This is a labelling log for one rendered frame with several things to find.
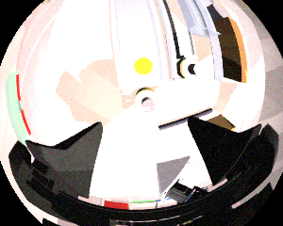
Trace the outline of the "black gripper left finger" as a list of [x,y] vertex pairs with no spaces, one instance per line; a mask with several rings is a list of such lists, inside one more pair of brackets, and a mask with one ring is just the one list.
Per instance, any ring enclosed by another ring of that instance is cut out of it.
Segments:
[[33,158],[51,167],[58,178],[66,182],[78,196],[88,199],[103,133],[103,122],[96,121],[55,146],[46,146],[35,140],[25,140],[25,146]]

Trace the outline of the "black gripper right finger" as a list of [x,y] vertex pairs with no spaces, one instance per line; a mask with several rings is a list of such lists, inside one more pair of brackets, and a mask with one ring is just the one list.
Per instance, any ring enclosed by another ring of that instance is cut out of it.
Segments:
[[188,117],[187,125],[205,162],[213,186],[225,180],[225,175],[239,161],[247,144],[252,138],[258,136],[262,127],[260,123],[237,133],[213,124],[212,121],[209,123],[209,121],[198,120],[194,116]]

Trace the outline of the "orange-yellow block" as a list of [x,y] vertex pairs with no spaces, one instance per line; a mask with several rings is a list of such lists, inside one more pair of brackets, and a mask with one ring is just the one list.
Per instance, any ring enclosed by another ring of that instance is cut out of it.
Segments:
[[209,118],[209,123],[212,121],[213,124],[218,124],[220,125],[220,127],[223,127],[223,128],[228,128],[229,131],[235,131],[235,128],[236,128],[236,125],[232,123],[232,121],[229,121],[226,117],[224,116],[217,116],[217,117],[212,117],[212,118]]

